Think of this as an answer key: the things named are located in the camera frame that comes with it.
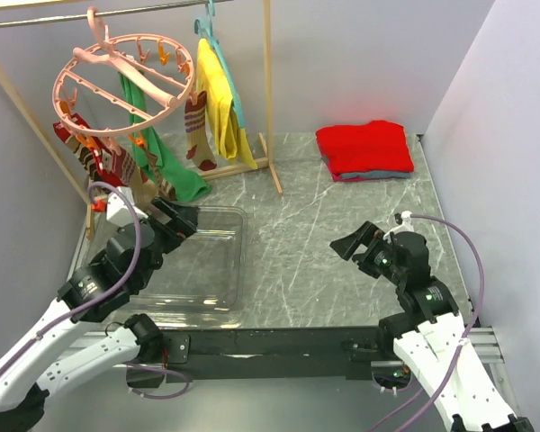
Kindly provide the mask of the beige purple striped sock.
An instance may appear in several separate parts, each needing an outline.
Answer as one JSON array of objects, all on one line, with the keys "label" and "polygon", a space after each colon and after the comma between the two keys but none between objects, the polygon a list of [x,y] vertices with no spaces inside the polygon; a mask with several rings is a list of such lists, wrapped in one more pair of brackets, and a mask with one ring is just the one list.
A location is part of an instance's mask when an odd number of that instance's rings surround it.
[{"label": "beige purple striped sock", "polygon": [[192,160],[201,171],[211,171],[217,167],[206,135],[207,93],[201,91],[194,99],[188,99],[184,108],[186,133],[186,158]]}]

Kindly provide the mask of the pink round clip hanger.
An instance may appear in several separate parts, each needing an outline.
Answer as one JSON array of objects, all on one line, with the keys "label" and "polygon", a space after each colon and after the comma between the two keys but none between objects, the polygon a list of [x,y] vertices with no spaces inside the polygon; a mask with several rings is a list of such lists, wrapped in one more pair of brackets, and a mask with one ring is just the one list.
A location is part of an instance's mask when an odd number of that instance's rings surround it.
[{"label": "pink round clip hanger", "polygon": [[[110,138],[143,131],[170,117],[194,94],[194,59],[179,41],[151,32],[112,36],[95,6],[85,18],[94,44],[73,48],[51,91],[54,112],[68,132]],[[103,108],[123,112],[125,121],[88,126],[77,120],[81,90]]]}]

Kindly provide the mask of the brown striped sock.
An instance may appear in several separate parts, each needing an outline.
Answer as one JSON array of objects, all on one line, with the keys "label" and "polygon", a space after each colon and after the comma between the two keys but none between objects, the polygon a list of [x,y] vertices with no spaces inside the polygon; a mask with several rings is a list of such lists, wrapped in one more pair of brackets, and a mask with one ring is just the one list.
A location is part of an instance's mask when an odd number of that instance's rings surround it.
[{"label": "brown striped sock", "polygon": [[176,189],[162,176],[158,169],[158,156],[147,148],[133,147],[134,154],[143,155],[147,164],[139,164],[139,176],[132,187],[135,203],[139,207],[149,206],[154,198],[176,199]]}]

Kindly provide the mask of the red patterned sock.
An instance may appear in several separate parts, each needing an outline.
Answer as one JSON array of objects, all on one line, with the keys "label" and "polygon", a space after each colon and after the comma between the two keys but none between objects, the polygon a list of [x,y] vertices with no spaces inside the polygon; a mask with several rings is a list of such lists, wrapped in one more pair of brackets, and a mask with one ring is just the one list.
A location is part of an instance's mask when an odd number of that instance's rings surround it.
[{"label": "red patterned sock", "polygon": [[[71,120],[79,126],[85,126],[86,128],[90,127],[89,124],[78,113],[73,113],[71,115]],[[78,159],[82,160],[88,155],[92,156],[90,149],[85,147],[72,133],[72,131],[68,130],[61,121],[53,123],[52,128],[58,138],[73,152]],[[99,149],[102,149],[102,144],[98,138],[93,137],[93,141]]]}]

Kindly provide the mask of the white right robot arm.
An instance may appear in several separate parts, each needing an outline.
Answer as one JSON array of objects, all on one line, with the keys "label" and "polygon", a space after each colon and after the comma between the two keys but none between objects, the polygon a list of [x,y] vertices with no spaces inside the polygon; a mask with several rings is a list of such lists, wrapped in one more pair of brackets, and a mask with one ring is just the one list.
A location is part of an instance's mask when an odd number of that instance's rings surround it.
[{"label": "white right robot arm", "polygon": [[395,216],[396,227],[384,231],[365,222],[355,232],[331,241],[345,261],[374,279],[395,287],[401,313],[381,319],[377,349],[400,359],[429,397],[419,410],[435,408],[447,431],[530,431],[500,395],[469,339],[471,324],[450,289],[432,274],[426,238],[415,232],[415,214]]}]

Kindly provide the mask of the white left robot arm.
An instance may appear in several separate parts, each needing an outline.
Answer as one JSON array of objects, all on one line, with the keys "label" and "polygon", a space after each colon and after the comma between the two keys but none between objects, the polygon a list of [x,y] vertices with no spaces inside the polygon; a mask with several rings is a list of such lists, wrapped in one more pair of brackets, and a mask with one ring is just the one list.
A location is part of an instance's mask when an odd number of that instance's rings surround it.
[{"label": "white left robot arm", "polygon": [[64,352],[144,290],[163,257],[198,230],[199,210],[156,198],[164,216],[141,214],[119,227],[58,290],[40,320],[0,359],[0,431],[29,431],[45,408],[117,364],[163,360],[166,341],[145,313],[70,356]]}]

